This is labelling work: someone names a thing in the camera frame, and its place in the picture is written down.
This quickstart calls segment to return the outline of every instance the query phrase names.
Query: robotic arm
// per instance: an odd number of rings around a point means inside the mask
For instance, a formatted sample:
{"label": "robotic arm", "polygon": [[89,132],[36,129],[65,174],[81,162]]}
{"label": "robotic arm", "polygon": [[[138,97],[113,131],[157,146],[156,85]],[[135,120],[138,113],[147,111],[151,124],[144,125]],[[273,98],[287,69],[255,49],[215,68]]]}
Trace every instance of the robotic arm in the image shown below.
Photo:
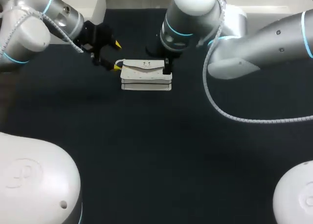
{"label": "robotic arm", "polygon": [[[50,33],[95,65],[119,69],[100,57],[110,45],[120,49],[112,30],[95,25],[62,0],[0,0],[0,73],[14,72],[50,43]],[[60,147],[0,133],[0,223],[83,224],[79,171]]]}
{"label": "robotic arm", "polygon": [[0,72],[17,70],[44,51],[50,44],[50,33],[61,39],[65,33],[66,41],[73,41],[79,52],[92,54],[95,65],[114,69],[114,65],[100,59],[103,46],[121,48],[104,23],[84,21],[77,10],[62,0],[0,0],[0,4],[3,8]]}
{"label": "robotic arm", "polygon": [[[153,56],[160,50],[179,57],[193,38],[208,48],[221,23],[217,0],[172,0],[159,36],[159,44],[147,47]],[[313,58],[313,10],[276,21],[255,34],[247,34],[246,14],[225,6],[224,28],[211,54],[208,72],[218,79],[233,79],[272,65]]]}

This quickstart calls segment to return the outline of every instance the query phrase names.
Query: white bag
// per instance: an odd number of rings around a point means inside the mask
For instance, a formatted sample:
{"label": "white bag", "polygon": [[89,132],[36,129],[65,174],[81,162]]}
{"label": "white bag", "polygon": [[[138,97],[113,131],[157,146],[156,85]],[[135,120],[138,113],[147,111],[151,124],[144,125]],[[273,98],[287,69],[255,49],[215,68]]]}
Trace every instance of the white bag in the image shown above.
{"label": "white bag", "polygon": [[164,60],[126,59],[122,61],[121,81],[123,90],[169,91],[172,89],[172,74],[163,74]]}

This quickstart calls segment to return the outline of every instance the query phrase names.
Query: black mat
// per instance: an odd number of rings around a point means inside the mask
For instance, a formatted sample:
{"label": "black mat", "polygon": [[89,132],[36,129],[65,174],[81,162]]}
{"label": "black mat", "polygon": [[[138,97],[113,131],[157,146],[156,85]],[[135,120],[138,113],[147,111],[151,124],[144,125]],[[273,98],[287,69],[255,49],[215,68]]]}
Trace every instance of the black mat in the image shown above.
{"label": "black mat", "polygon": [[[108,59],[145,59],[164,10],[108,10],[123,46]],[[122,91],[118,73],[69,46],[23,70],[5,131],[64,148],[83,181],[86,224],[274,224],[281,176],[313,159],[313,122],[248,125],[206,99],[205,50],[176,62],[170,92]],[[249,118],[313,114],[313,65],[303,61],[232,81],[208,80],[225,111]]]}

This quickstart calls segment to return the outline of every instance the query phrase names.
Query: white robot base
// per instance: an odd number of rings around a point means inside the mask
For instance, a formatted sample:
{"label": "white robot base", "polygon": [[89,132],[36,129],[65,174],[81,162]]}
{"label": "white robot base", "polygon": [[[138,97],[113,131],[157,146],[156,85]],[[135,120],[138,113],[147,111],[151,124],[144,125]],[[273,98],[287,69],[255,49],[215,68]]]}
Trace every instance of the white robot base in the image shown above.
{"label": "white robot base", "polygon": [[82,224],[81,181],[60,147],[0,133],[0,223]]}
{"label": "white robot base", "polygon": [[121,82],[123,90],[172,89],[172,74],[164,75],[164,60],[119,60],[123,62]]}
{"label": "white robot base", "polygon": [[278,182],[273,209],[278,224],[313,223],[313,161],[299,164]]}

